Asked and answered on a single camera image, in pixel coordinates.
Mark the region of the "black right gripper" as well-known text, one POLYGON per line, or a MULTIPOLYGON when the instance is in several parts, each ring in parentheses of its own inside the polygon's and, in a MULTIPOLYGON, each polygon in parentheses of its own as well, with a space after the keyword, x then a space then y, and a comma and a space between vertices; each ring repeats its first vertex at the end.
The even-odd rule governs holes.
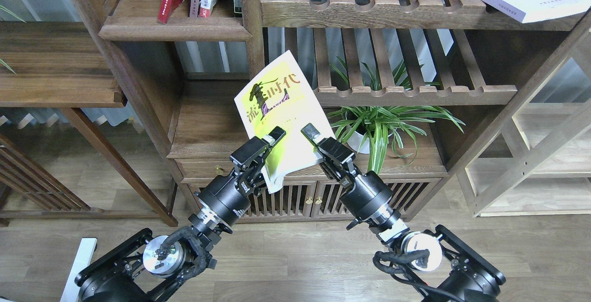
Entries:
POLYGON ((369 226, 392 226, 393 209, 388 204, 392 190, 373 171, 362 174, 354 164, 355 154, 334 138, 308 123, 301 129, 306 140, 321 156, 325 174, 343 188, 342 204, 356 218, 351 226, 367 222, 369 226))

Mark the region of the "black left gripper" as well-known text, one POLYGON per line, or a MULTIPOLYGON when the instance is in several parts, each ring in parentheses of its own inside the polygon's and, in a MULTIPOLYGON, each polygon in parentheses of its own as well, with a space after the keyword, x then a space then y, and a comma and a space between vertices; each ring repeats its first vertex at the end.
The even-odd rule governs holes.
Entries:
POLYGON ((234 164, 232 171, 226 176, 216 176, 199 193, 202 208, 198 217, 205 224, 232 226, 244 215, 250 207, 248 196, 264 184, 260 172, 270 148, 285 135, 282 127, 274 127, 265 140, 254 137, 230 155, 234 164))

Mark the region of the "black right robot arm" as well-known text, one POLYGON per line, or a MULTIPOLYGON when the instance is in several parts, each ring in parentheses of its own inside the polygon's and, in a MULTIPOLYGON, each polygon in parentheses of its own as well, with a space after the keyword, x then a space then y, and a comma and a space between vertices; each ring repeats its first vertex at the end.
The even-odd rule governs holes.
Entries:
POLYGON ((377 251, 374 266, 411 285, 425 302, 495 302, 505 275, 443 225, 412 232, 390 206, 392 190, 372 171, 362 173, 354 153, 312 125, 304 136, 321 156, 325 174, 343 189, 342 205, 353 215, 347 229, 367 223, 388 249, 377 251))

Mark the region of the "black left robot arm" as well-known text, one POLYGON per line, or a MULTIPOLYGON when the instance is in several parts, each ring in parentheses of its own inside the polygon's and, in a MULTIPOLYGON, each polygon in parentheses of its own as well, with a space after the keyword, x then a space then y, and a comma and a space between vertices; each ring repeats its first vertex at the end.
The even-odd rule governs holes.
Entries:
POLYGON ((75 278, 80 300, 164 302, 186 281, 215 268, 212 248, 223 232, 232 233, 231 226, 251 205, 250 195, 260 193, 266 158, 285 134, 275 127, 236 149, 230 173, 216 176, 200 191, 201 209, 190 216, 190 226, 156 237, 142 229, 80 271, 75 278))

